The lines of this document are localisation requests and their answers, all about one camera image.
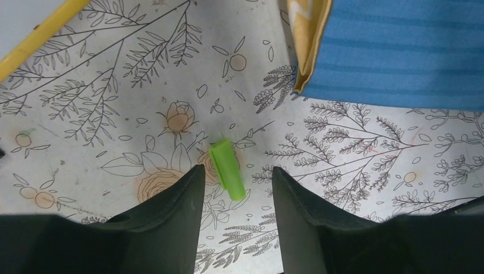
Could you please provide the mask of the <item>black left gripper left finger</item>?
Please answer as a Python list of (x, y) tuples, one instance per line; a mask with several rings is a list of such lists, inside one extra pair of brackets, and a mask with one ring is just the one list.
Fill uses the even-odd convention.
[(174, 185), (104, 223), (1, 216), (2, 273), (193, 273), (205, 191), (196, 165)]

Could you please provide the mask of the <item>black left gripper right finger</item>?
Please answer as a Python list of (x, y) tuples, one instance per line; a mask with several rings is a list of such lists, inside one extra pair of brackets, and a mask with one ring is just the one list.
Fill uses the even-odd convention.
[(376, 223), (272, 172), (284, 273), (482, 273), (483, 199)]

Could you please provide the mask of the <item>green marker cap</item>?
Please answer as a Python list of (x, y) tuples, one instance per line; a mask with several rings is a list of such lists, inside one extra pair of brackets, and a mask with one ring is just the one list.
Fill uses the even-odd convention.
[(225, 138), (216, 142), (209, 148), (208, 152), (222, 188), (228, 192), (231, 200), (243, 200), (246, 191), (239, 162), (230, 140)]

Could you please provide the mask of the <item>yellow framed whiteboard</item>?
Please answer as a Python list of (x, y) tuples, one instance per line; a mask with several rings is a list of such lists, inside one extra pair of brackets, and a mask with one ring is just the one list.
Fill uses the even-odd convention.
[(1, 80), (73, 19), (89, 1), (1, 1)]

